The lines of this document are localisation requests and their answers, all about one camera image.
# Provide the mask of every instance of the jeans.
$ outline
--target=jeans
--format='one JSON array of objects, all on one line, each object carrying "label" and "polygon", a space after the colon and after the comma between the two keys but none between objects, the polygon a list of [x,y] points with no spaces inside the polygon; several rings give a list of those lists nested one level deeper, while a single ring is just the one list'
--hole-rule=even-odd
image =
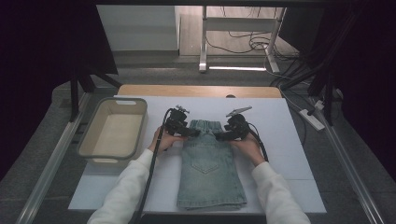
[{"label": "jeans", "polygon": [[213,133],[223,132],[218,121],[192,120],[197,137],[184,142],[177,206],[186,209],[238,209],[247,200],[227,142]]}]

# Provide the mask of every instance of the gray floor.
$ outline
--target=gray floor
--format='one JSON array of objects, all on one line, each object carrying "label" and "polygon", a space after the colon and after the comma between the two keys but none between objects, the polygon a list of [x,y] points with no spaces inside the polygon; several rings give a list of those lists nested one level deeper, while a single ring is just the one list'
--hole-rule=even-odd
[{"label": "gray floor", "polygon": [[[181,85],[229,85],[229,86],[268,86],[275,78],[265,72],[255,71],[220,71],[209,70],[206,74],[198,72],[198,57],[178,57],[176,55],[133,55],[126,52],[116,53],[119,76],[115,79],[122,83],[134,84],[181,84]],[[257,66],[262,64],[260,58],[210,58],[211,63],[229,63],[240,66]],[[280,62],[282,71],[289,65]],[[92,95],[89,109],[92,111],[98,100],[111,96],[116,92],[109,84],[93,77],[100,87]],[[292,88],[299,95],[290,91],[287,96],[299,107],[308,108],[306,85]],[[67,124],[70,116],[70,96],[67,83],[53,91],[53,101],[46,117],[37,128],[35,135],[0,183],[0,223],[15,223],[35,182],[39,178],[52,150]],[[348,182],[343,167],[335,156],[332,146],[324,132],[315,131],[309,124],[293,111],[296,129],[308,158],[312,172],[318,183],[318,189],[328,213],[312,215],[312,223],[370,223],[361,208],[361,203]],[[92,112],[87,112],[82,123],[88,122]],[[396,185],[384,168],[375,158],[370,149],[362,142],[355,131],[344,120],[340,102],[333,106],[334,127],[341,136],[346,150],[361,174],[361,178],[370,190],[376,204],[387,223],[396,223],[393,213],[396,204]],[[81,132],[77,132],[67,149],[63,162],[53,179],[40,209],[37,211],[34,223],[84,223],[91,213],[67,211],[67,206],[73,196],[79,178],[86,162],[76,153],[77,142]],[[167,223],[164,217],[147,217],[147,223]],[[217,219],[219,222],[233,223],[239,219]],[[247,217],[252,223],[262,222],[262,217]],[[204,223],[198,217],[175,217],[168,222],[173,223]]]}]

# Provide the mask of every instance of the plastic bin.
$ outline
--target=plastic bin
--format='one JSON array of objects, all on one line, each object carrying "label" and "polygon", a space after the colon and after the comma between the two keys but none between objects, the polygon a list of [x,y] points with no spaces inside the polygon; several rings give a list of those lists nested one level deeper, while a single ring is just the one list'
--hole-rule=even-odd
[{"label": "plastic bin", "polygon": [[78,155],[99,165],[126,166],[142,152],[147,108],[140,98],[100,101],[78,145]]}]

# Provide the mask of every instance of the white tabletop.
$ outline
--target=white tabletop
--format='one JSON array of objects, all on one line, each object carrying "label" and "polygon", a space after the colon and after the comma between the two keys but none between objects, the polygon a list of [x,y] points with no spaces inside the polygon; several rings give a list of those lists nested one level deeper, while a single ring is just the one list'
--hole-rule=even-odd
[{"label": "white tabletop", "polygon": [[[254,124],[264,143],[273,169],[282,174],[290,185],[297,203],[306,213],[325,213],[326,209],[318,193],[303,147],[284,99],[270,98],[207,98],[207,97],[161,97],[161,96],[118,96],[145,99],[148,103],[148,123],[143,137],[143,146],[150,144],[155,130],[163,122],[168,108],[181,105],[190,111],[186,119],[206,119],[227,124],[225,116],[236,108],[252,106],[243,112],[246,120]],[[154,170],[145,213],[196,214],[176,207],[180,179],[182,143],[176,143],[159,156]],[[234,163],[247,196],[247,205],[237,211],[221,211],[233,214],[262,214],[256,194],[256,184],[251,176],[253,165],[234,149]],[[106,194],[114,186],[120,168],[97,167],[87,163],[78,183],[69,209],[95,210],[102,205]]]}]

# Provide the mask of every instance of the power strip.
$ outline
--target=power strip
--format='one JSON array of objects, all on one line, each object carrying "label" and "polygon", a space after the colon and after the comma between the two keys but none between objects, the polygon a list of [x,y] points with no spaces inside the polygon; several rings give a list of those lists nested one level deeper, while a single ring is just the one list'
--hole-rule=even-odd
[{"label": "power strip", "polygon": [[300,111],[300,114],[303,115],[303,117],[317,130],[323,130],[324,125],[320,123],[320,121],[317,120],[313,115],[309,116],[308,111],[306,109]]}]

